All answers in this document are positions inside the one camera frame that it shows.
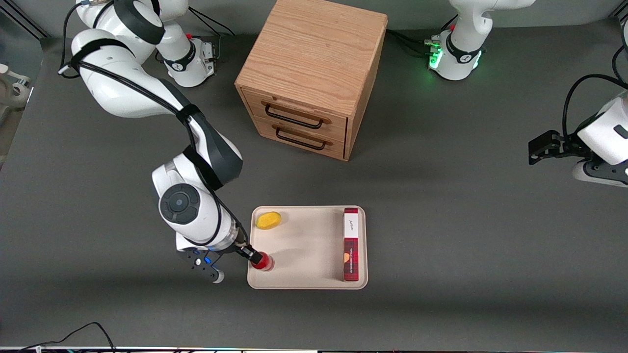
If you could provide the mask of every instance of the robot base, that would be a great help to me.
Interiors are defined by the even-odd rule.
[[[431,40],[425,41],[426,45],[430,45],[432,56],[428,63],[428,68],[436,71],[441,77],[451,81],[459,81],[466,79],[471,71],[477,67],[479,63],[480,52],[475,58],[471,58],[467,63],[458,63],[456,57],[444,45],[445,40],[452,32],[447,30],[432,36]]]
[[[215,73],[214,45],[198,38],[190,40],[196,47],[196,56],[184,71],[168,66],[168,75],[182,87],[195,87]]]

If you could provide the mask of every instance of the gray table surface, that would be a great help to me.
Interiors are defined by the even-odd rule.
[[[348,163],[257,134],[233,86],[253,42],[225,38],[218,74],[182,89],[245,158],[219,195],[245,226],[260,205],[362,206],[366,288],[253,290],[239,256],[221,260],[221,285],[192,273],[151,190],[184,130],[170,116],[109,115],[83,82],[57,77],[59,45],[44,43],[0,173],[1,345],[97,320],[117,345],[628,349],[628,190],[572,179],[575,159],[527,163],[528,141],[560,128],[571,84],[610,73],[616,21],[496,29],[464,82],[387,37]],[[571,127],[618,92],[583,84]],[[106,342],[89,330],[67,344]]]

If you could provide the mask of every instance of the wood grain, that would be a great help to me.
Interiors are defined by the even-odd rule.
[[[235,86],[264,137],[347,161],[377,75],[388,18],[324,0],[277,0]],[[279,114],[319,129],[271,117]],[[276,128],[322,151],[278,139]]]
[[[373,91],[373,85],[375,84],[375,78],[377,77],[377,69],[379,68],[379,57],[381,56],[382,47],[384,46],[385,33],[386,29],[383,28],[379,43],[377,45],[377,50],[373,53],[373,59],[371,60],[371,69],[369,70],[369,74],[362,89],[362,97],[360,97],[360,100],[357,102],[354,119],[349,119],[349,121],[347,122],[347,140],[345,145],[346,160],[349,159],[349,156],[353,151],[355,139],[357,138],[357,132],[359,131],[360,125],[362,124],[362,118],[364,118],[366,106],[369,103],[369,98],[371,97],[371,92]]]
[[[271,122],[279,123],[287,128],[292,128],[306,133],[328,136],[338,141],[345,141],[345,132],[347,130],[347,119],[331,114],[324,114],[316,109],[304,109],[294,104],[288,104],[281,100],[277,100],[271,95],[262,95],[253,93],[250,90],[242,89],[242,93],[246,99],[248,108],[253,116],[261,119],[268,119]],[[293,124],[266,114],[266,105],[269,105],[270,113],[279,114],[297,121],[307,124],[316,125],[319,121],[323,124],[318,129],[310,129],[297,124]]]
[[[323,0],[277,0],[236,83],[352,117],[385,14]]]

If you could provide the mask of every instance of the yellow sponge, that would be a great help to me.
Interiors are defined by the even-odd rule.
[[[281,223],[281,215],[278,212],[266,212],[255,221],[255,226],[260,229],[272,229]]]

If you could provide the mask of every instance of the drawer handle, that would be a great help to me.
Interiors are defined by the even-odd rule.
[[[296,144],[298,144],[300,146],[311,148],[311,149],[314,149],[316,151],[322,151],[323,148],[325,148],[325,145],[327,144],[326,142],[323,141],[323,144],[321,146],[314,146],[313,144],[297,141],[295,139],[291,139],[291,138],[287,138],[286,136],[282,136],[282,135],[279,134],[280,132],[281,132],[281,128],[277,128],[277,131],[275,131],[275,135],[277,135],[278,139],[282,139],[282,140],[287,141],[287,142],[296,143]]]
[[[303,121],[299,121],[299,120],[294,120],[294,119],[290,119],[287,116],[283,116],[283,115],[279,115],[279,114],[275,114],[273,112],[270,112],[268,109],[271,108],[270,104],[266,104],[266,115],[270,116],[270,117],[274,117],[276,119],[279,120],[283,120],[283,121],[287,121],[287,122],[291,122],[293,124],[297,124],[300,126],[303,126],[304,128],[308,128],[308,129],[320,129],[321,126],[323,126],[323,119],[318,121],[318,124],[316,125],[312,125],[312,124],[308,124],[307,122],[303,122]]]

